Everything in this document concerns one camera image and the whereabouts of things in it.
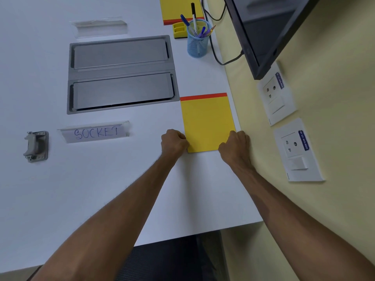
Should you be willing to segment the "person's right hand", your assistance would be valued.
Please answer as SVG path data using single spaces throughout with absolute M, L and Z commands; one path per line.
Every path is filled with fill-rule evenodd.
M 254 168 L 250 159 L 250 137 L 244 131 L 230 131 L 227 141 L 219 145 L 218 151 L 233 172 Z

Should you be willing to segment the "person's left hand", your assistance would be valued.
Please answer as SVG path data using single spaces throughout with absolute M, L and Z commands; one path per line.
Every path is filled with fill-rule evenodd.
M 168 129 L 165 134 L 161 136 L 161 156 L 171 161 L 176 162 L 183 153 L 179 153 L 176 148 L 176 130 Z

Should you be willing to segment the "yellow notepad with red strip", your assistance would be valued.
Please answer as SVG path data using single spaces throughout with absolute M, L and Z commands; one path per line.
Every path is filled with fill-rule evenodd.
M 181 97 L 180 103 L 189 153 L 218 150 L 236 129 L 227 93 Z
M 201 0 L 159 0 L 162 12 L 163 24 L 172 25 L 181 22 L 181 14 L 188 20 L 192 20 L 191 3 L 195 5 L 195 17 L 204 19 Z

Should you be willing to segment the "person's right forearm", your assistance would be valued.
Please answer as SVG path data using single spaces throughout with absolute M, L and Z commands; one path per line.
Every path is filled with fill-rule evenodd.
M 300 281 L 375 281 L 375 265 L 246 164 L 230 163 Z

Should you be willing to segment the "person's left forearm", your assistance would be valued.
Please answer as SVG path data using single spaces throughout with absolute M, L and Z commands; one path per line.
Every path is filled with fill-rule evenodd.
M 114 281 L 179 157 L 162 152 L 134 183 L 74 231 L 31 281 Z

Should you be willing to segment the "clear acrylic label stand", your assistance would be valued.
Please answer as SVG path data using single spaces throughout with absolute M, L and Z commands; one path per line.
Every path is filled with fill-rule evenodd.
M 104 141 L 130 136 L 129 121 L 88 124 L 58 129 L 67 144 Z

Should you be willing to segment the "grey table socket box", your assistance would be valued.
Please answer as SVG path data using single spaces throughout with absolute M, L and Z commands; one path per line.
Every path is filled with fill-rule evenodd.
M 68 115 L 175 101 L 169 35 L 70 44 Z

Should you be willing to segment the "blue mesh pen holder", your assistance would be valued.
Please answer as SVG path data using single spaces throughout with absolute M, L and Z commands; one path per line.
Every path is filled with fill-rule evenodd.
M 197 35 L 199 35 L 203 28 L 205 28 L 205 32 L 210 31 L 211 24 L 204 19 L 197 19 Z M 200 38 L 194 34 L 194 22 L 190 21 L 190 25 L 187 27 L 187 52 L 189 56 L 193 58 L 202 58 L 208 52 L 208 43 L 209 43 L 209 36 Z

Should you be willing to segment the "yellow desk organizer tray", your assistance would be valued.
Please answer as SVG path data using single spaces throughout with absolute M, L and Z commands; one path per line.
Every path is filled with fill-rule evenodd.
M 183 39 L 188 37 L 187 26 L 184 22 L 177 22 L 172 25 L 173 37 L 175 39 Z

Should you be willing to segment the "blue pen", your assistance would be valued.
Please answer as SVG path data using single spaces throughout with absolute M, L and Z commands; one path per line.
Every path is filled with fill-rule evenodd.
M 180 15 L 180 18 L 181 18 L 182 22 L 186 25 L 186 27 L 191 30 L 191 33 L 195 36 L 196 30 L 194 28 L 194 25 L 191 26 L 190 22 L 185 18 L 185 16 L 183 14 Z

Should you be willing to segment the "black monitor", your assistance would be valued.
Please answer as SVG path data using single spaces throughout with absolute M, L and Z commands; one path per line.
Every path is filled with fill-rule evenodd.
M 270 70 L 319 0 L 224 0 L 255 80 Z

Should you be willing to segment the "black and white marker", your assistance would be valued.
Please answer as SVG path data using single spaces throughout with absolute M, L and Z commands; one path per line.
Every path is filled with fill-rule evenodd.
M 192 17 L 193 17 L 193 24 L 194 24 L 194 35 L 197 37 L 198 34 L 198 27 L 196 23 L 196 10 L 195 10 L 195 4 L 191 3 L 191 11 L 192 11 Z

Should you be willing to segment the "empty clear acrylic stand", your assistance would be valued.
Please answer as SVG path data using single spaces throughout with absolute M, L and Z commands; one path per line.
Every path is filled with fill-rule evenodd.
M 73 21 L 70 25 L 76 39 L 119 36 L 128 33 L 128 25 L 122 17 Z

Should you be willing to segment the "white wall socket plate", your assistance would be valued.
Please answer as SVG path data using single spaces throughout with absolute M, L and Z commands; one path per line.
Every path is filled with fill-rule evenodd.
M 292 91 L 278 61 L 274 61 L 269 71 L 259 80 L 257 88 L 270 126 L 297 111 Z
M 274 129 L 274 138 L 288 181 L 325 181 L 300 118 Z

